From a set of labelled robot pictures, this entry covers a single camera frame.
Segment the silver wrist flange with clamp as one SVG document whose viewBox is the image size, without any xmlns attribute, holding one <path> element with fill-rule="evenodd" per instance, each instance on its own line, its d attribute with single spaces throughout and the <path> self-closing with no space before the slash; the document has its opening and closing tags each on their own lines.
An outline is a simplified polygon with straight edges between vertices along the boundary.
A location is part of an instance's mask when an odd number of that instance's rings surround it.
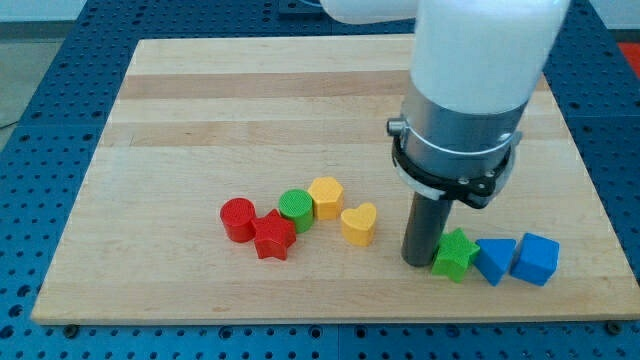
<svg viewBox="0 0 640 360">
<path fill-rule="evenodd" d="M 419 195 L 486 207 L 504 188 L 526 105 L 470 114 L 442 107 L 410 84 L 398 118 L 387 121 L 398 175 Z"/>
</svg>

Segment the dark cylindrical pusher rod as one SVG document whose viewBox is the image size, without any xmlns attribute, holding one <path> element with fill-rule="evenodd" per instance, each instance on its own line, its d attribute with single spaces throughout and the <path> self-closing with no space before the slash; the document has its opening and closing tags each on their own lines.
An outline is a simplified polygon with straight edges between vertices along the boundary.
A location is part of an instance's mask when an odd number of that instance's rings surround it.
<svg viewBox="0 0 640 360">
<path fill-rule="evenodd" d="M 452 204 L 450 200 L 432 200 L 414 194 L 401 247 L 406 263 L 425 267 L 433 262 Z"/>
</svg>

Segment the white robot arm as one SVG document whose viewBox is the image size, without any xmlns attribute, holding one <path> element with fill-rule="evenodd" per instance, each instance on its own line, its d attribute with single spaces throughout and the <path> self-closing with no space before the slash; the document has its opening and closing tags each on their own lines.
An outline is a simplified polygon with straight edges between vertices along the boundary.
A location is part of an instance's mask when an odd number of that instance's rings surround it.
<svg viewBox="0 0 640 360">
<path fill-rule="evenodd" d="M 401 254 L 432 263 L 452 204 L 482 209 L 504 188 L 518 123 L 569 0 L 320 0 L 353 25 L 412 19 L 409 85 L 387 122 L 392 161 L 414 191 Z"/>
</svg>

